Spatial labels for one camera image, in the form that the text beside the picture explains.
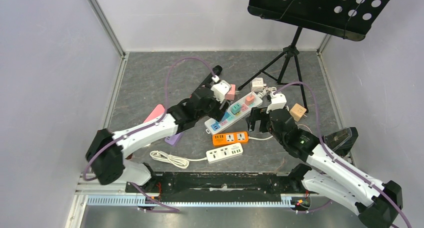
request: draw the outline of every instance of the white power adapter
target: white power adapter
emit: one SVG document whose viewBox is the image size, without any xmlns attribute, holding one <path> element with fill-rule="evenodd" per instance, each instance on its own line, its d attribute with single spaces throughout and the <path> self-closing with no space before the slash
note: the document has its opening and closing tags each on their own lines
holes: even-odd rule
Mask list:
<svg viewBox="0 0 424 228">
<path fill-rule="evenodd" d="M 206 152 L 209 163 L 223 161 L 229 158 L 238 157 L 243 154 L 243 148 L 240 143 L 234 143 L 225 147 L 219 147 Z"/>
<path fill-rule="evenodd" d="M 250 82 L 250 90 L 252 92 L 261 92 L 267 85 L 264 83 L 264 79 L 261 77 L 256 77 Z"/>
</svg>

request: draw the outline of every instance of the purple object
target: purple object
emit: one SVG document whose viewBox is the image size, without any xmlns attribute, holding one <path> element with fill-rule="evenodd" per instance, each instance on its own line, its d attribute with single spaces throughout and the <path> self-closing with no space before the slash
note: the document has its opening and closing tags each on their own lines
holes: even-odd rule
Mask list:
<svg viewBox="0 0 424 228">
<path fill-rule="evenodd" d="M 165 142 L 170 144 L 171 146 L 175 147 L 178 143 L 178 141 L 181 139 L 181 136 L 183 136 L 183 133 L 180 132 L 178 134 L 169 136 L 169 137 L 165 137 Z"/>
</svg>

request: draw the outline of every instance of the gray tabletop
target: gray tabletop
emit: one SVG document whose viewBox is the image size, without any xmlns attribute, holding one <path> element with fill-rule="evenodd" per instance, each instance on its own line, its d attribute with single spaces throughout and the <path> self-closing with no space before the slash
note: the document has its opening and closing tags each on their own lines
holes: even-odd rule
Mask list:
<svg viewBox="0 0 424 228">
<path fill-rule="evenodd" d="M 196 56 L 206 60 L 212 67 L 221 65 L 221 79 L 237 87 L 254 75 L 259 69 L 276 57 L 279 51 L 207 51 L 207 52 L 137 52 L 130 53 L 127 67 L 123 75 L 117 102 L 113 111 L 111 131 L 123 130 L 142 123 L 151 111 L 164 103 L 164 82 L 169 67 L 178 59 L 186 56 Z M 338 130 L 330 97 L 325 85 L 323 74 L 315 52 L 301 51 L 299 54 L 300 69 L 303 81 L 314 91 L 321 114 L 320 128 L 322 134 Z M 271 66 L 267 72 L 277 76 L 281 70 L 284 58 Z M 185 61 L 171 74 L 169 81 L 170 105 L 177 104 L 196 89 L 209 71 L 197 61 Z M 261 75 L 268 86 L 276 86 L 275 82 Z M 296 81 L 297 73 L 294 60 L 290 61 L 283 81 Z M 249 92 L 249 86 L 239 94 L 239 98 Z M 299 87 L 289 87 L 283 92 L 287 104 L 291 108 L 295 103 L 302 103 Z M 315 107 L 312 95 L 306 92 L 309 114 L 303 117 L 299 124 L 309 126 L 316 133 Z M 267 106 L 264 99 L 262 106 Z M 243 145 L 242 156 L 225 161 L 209 164 L 207 161 L 190 162 L 183 170 L 171 164 L 154 161 L 149 156 L 150 151 L 160 150 L 168 154 L 199 159 L 206 156 L 206 151 L 213 149 L 212 136 L 205 131 L 203 118 L 194 128 L 184 132 L 176 147 L 164 142 L 163 139 L 152 143 L 149 147 L 141 148 L 133 155 L 132 161 L 149 163 L 155 171 L 208 171 L 208 172 L 286 172 L 289 173 L 299 162 L 283 149 L 275 140 L 253 141 Z M 246 131 L 247 124 L 241 119 L 224 132 Z M 250 132 L 250 136 L 264 138 L 269 133 Z"/>
</svg>

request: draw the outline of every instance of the purple cable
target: purple cable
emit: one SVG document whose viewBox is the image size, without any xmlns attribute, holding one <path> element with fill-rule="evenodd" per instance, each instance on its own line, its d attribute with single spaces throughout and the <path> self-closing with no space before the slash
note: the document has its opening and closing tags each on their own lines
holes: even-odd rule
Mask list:
<svg viewBox="0 0 424 228">
<path fill-rule="evenodd" d="M 156 205 L 159 205 L 163 208 L 169 209 L 169 211 L 146 210 L 145 212 L 150 212 L 150 213 L 179 213 L 180 212 L 177 208 L 167 206 L 165 204 L 162 204 L 162 203 L 150 198 L 136 183 L 130 182 L 130 184 L 133 185 L 137 189 L 137 191 L 139 191 L 141 194 L 143 194 L 143 196 L 145 196 L 149 201 L 151 201 L 151 202 L 155 203 Z"/>
<path fill-rule="evenodd" d="M 329 201 L 328 201 L 328 202 L 326 202 L 324 205 L 322 205 L 322 206 L 320 206 L 320 207 L 318 207 L 318 208 L 312 209 L 312 210 L 307 210 L 307 211 L 297 211 L 297 214 L 308 214 L 308 213 L 311 213 L 311 212 L 317 212 L 317 211 L 319 211 L 319 210 L 321 210 L 321 209 L 323 209 L 323 208 L 328 207 L 328 206 L 331 204 L 331 202 L 332 202 L 332 200 L 329 200 Z"/>
<path fill-rule="evenodd" d="M 317 103 L 317 98 L 315 97 L 314 92 L 312 91 L 312 89 L 305 83 L 303 82 L 291 82 L 288 83 L 287 85 L 284 85 L 283 87 L 277 89 L 277 91 L 274 92 L 274 94 L 277 94 L 280 91 L 283 91 L 284 89 L 286 89 L 289 86 L 292 85 L 296 85 L 296 84 L 300 84 L 305 86 L 312 94 L 312 98 L 314 99 L 313 102 L 315 103 L 315 114 L 316 114 L 316 135 L 319 138 L 319 143 L 321 143 L 321 146 L 323 147 L 325 153 L 328 155 L 328 157 L 330 157 L 332 160 L 334 159 L 334 156 L 327 150 L 327 148 L 324 145 L 324 141 L 323 138 L 321 136 L 321 129 L 320 129 L 320 112 L 319 112 L 319 108 L 318 108 L 318 103 Z M 335 162 L 337 162 L 339 165 L 341 165 L 343 168 L 345 168 L 346 170 L 350 171 L 351 173 L 353 173 L 355 176 L 359 177 L 361 180 L 363 180 L 364 182 L 366 182 L 369 186 L 371 186 L 372 188 L 374 188 L 376 191 L 378 191 L 384 198 L 386 198 L 386 200 L 388 200 L 388 202 L 394 207 L 394 209 L 399 213 L 399 215 L 402 217 L 402 219 L 405 221 L 406 226 L 408 228 L 412 228 L 410 222 L 408 221 L 407 217 L 405 216 L 405 214 L 402 212 L 402 210 L 396 205 L 396 203 L 386 194 L 384 193 L 380 188 L 378 188 L 376 185 L 372 185 L 372 183 L 365 177 L 363 177 L 361 174 L 359 174 L 358 172 L 356 172 L 355 170 L 353 170 L 352 168 L 350 168 L 349 166 L 345 165 L 344 163 L 342 163 L 341 161 L 339 161 L 338 159 L 335 160 Z"/>
<path fill-rule="evenodd" d="M 193 59 L 193 60 L 197 60 L 197 61 L 200 61 L 200 62 L 202 62 L 209 70 L 210 70 L 210 72 L 212 73 L 212 76 L 213 77 L 216 77 L 216 75 L 215 75 L 215 73 L 214 73 L 214 71 L 212 70 L 212 68 L 203 60 L 203 59 L 201 59 L 201 58 L 197 58 L 197 57 L 185 57 L 185 58 L 182 58 L 182 59 L 180 59 L 180 60 L 178 60 L 178 61 L 176 61 L 170 68 L 169 68 L 169 71 L 168 71 L 168 74 L 166 75 L 166 79 L 165 79 L 165 105 L 163 106 L 164 108 L 165 108 L 165 112 L 163 112 L 163 114 L 162 114 L 162 116 L 159 118 L 159 120 L 157 121 L 157 122 L 153 122 L 153 123 L 150 123 L 150 124 L 148 124 L 148 125 L 146 125 L 146 126 L 144 126 L 144 127 L 140 127 L 140 128 L 138 128 L 138 129 L 135 129 L 134 131 L 131 131 L 131 132 L 128 132 L 128 133 L 126 133 L 126 134 L 124 134 L 124 135 L 122 135 L 122 136 L 120 136 L 120 137 L 118 137 L 118 138 L 116 138 L 115 140 L 113 140 L 113 141 L 111 141 L 111 142 L 109 142 L 109 143 L 107 143 L 103 148 L 101 148 L 91 159 L 90 159 L 90 161 L 88 162 L 88 164 L 87 164 L 87 166 L 85 167 L 85 169 L 84 169 L 84 172 L 82 173 L 82 178 L 85 180 L 85 181 L 93 181 L 93 180 L 95 180 L 95 179 L 97 179 L 97 177 L 93 177 L 93 178 L 87 178 L 87 173 L 89 172 L 89 169 L 90 169 L 90 167 L 91 167 L 91 165 L 93 164 L 93 162 L 94 162 L 94 160 L 95 159 L 97 159 L 97 157 L 99 157 L 100 156 L 100 154 L 102 153 L 102 152 L 104 152 L 107 148 L 109 148 L 111 145 L 113 145 L 113 144 L 115 144 L 116 142 L 118 142 L 118 141 L 120 141 L 120 140 L 122 140 L 122 139 L 124 139 L 124 137 L 129 137 L 130 135 L 132 135 L 132 134 L 134 134 L 134 133 L 137 133 L 137 132 L 139 132 L 139 131 L 142 131 L 142 130 L 144 130 L 144 129 L 146 129 L 146 128 L 149 128 L 149 127 L 152 127 L 152 126 L 154 126 L 156 123 L 159 123 L 159 122 L 161 122 L 163 119 L 164 119 L 164 117 L 165 117 L 165 115 L 167 114 L 167 109 L 168 109 L 168 105 L 169 105 L 169 99 L 168 99 L 168 80 L 169 80 L 169 77 L 170 77 L 170 75 L 171 75 L 171 71 L 180 63 L 180 62 L 182 62 L 182 61 L 185 61 L 185 60 L 188 60 L 188 59 Z"/>
</svg>

